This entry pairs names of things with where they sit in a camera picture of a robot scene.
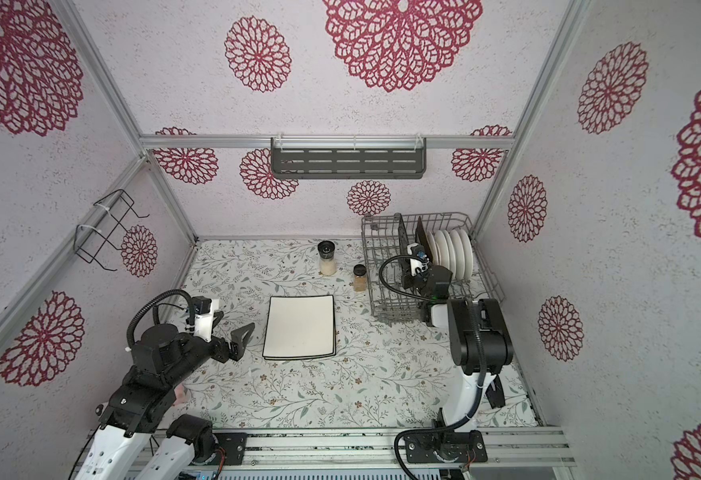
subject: black wire rack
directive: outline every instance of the black wire rack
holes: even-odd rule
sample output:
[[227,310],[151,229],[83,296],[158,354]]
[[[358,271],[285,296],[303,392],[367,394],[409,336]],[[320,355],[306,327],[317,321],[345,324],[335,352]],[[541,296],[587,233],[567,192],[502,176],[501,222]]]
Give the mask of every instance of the black wire rack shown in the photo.
[[[103,202],[106,200],[112,198],[114,195],[117,195],[118,198],[116,198],[113,201],[113,204],[111,206],[105,206]],[[118,205],[118,202],[121,201],[126,205],[126,210],[124,210],[124,213],[121,216],[115,216],[113,214],[113,209]],[[140,215],[134,210],[134,199],[126,193],[126,190],[119,188],[118,190],[114,190],[111,193],[107,194],[105,197],[102,197],[101,199],[97,200],[94,204],[94,206],[100,206],[101,208],[105,209],[105,211],[108,213],[108,215],[103,216],[95,225],[83,225],[79,224],[76,225],[76,233],[73,236],[73,253],[78,255],[78,258],[81,260],[84,260],[87,264],[91,264],[92,262],[95,262],[98,264],[102,269],[107,270],[108,272],[115,272],[118,269],[116,268],[107,268],[105,265],[100,263],[99,260],[97,260],[97,255],[99,255],[100,251],[102,251],[102,247],[104,247],[106,244],[112,246],[115,250],[121,251],[123,250],[122,248],[115,246],[111,241],[110,237],[113,235],[115,230],[118,229],[118,227],[121,227],[124,230],[124,233],[128,232],[128,229],[124,226],[122,221],[124,218],[129,214],[129,212],[132,212],[134,216],[137,218],[146,218],[150,216],[148,215]],[[102,223],[102,221],[110,216],[112,219],[115,220],[115,225],[111,230],[108,232],[107,235],[103,235],[102,230],[100,230],[99,224]],[[84,244],[86,243],[89,235],[81,235],[83,230],[90,230],[91,232],[95,233],[96,235],[99,235],[102,238],[102,242],[99,244],[97,249],[95,250],[95,253],[92,254],[90,253],[87,249],[84,248]]]
[[[386,289],[379,282],[379,266],[394,255],[402,254],[404,232],[408,238],[415,237],[418,219],[426,232],[435,230],[471,230],[470,218],[459,212],[444,214],[418,214],[390,216],[365,216],[361,220],[363,255],[366,262],[369,302],[372,316],[385,323],[411,322],[419,319],[419,300],[399,295]],[[404,284],[406,263],[393,262],[385,268],[385,281],[399,290],[407,290]],[[452,298],[473,298],[485,293],[484,283],[478,269],[473,270],[469,280],[454,280],[449,287]]]

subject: wire basket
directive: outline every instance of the wire basket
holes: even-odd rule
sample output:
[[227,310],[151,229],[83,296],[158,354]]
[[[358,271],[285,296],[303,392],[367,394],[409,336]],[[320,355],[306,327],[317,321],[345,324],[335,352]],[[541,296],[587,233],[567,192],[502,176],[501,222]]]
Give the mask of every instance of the wire basket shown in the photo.
[[[454,230],[463,228],[470,232],[472,222],[461,213],[420,214],[390,216],[365,216],[361,220],[361,238],[363,239],[363,257],[366,262],[366,277],[369,287],[369,302],[372,316],[381,322],[410,322],[419,319],[420,300],[399,295],[386,289],[379,282],[379,266],[391,256],[400,255],[399,226],[403,225],[409,242],[415,239],[417,219],[422,218],[425,232],[435,230]],[[385,267],[385,281],[399,290],[406,290],[402,285],[403,271],[400,264],[391,262]],[[449,288],[452,298],[475,297],[484,292],[479,269],[473,271],[470,280],[455,280]]]

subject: dish rack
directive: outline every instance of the dish rack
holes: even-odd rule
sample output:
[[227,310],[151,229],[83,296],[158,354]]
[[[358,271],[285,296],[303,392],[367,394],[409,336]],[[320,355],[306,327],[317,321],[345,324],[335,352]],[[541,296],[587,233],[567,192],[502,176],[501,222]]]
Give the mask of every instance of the dish rack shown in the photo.
[[[363,257],[366,262],[366,278],[369,288],[369,302],[372,316],[378,321],[410,322],[419,319],[418,304],[421,300],[399,295],[386,289],[379,282],[379,266],[391,256],[400,255],[399,228],[405,228],[409,242],[415,239],[417,220],[422,218],[425,232],[435,230],[454,230],[463,228],[471,232],[473,227],[470,218],[459,212],[446,214],[419,214],[390,216],[365,216],[361,220],[361,238],[363,241]],[[456,280],[449,288],[452,298],[469,296],[474,298],[485,293],[480,275],[481,269],[476,269],[470,280]],[[402,285],[401,265],[394,261],[385,267],[385,281],[399,290],[409,291]]]

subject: floral tablecloth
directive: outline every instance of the floral tablecloth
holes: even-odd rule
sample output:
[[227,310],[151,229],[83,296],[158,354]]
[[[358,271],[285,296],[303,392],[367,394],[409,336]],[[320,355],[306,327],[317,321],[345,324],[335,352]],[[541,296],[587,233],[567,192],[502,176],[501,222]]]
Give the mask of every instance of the floral tablecloth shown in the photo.
[[[318,274],[318,240],[203,242],[184,289],[221,298],[225,316],[215,334],[249,322],[257,328],[244,358],[210,360],[184,383],[187,401],[164,416],[209,418],[215,428],[429,426],[457,373],[448,333],[422,322],[377,322],[369,295],[353,291],[353,265],[363,263],[361,240],[335,240],[339,269]],[[336,356],[274,362],[262,358],[271,296],[334,295]],[[179,311],[172,322],[184,324]],[[479,409],[484,426],[536,426],[515,365],[503,368],[507,406]]]

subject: black lid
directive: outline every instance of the black lid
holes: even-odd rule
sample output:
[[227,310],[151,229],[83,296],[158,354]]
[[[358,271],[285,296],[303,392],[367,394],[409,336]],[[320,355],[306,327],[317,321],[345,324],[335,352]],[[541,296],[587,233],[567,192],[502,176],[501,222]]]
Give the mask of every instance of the black lid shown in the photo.
[[334,242],[324,240],[318,244],[318,255],[325,260],[331,260],[334,258]]

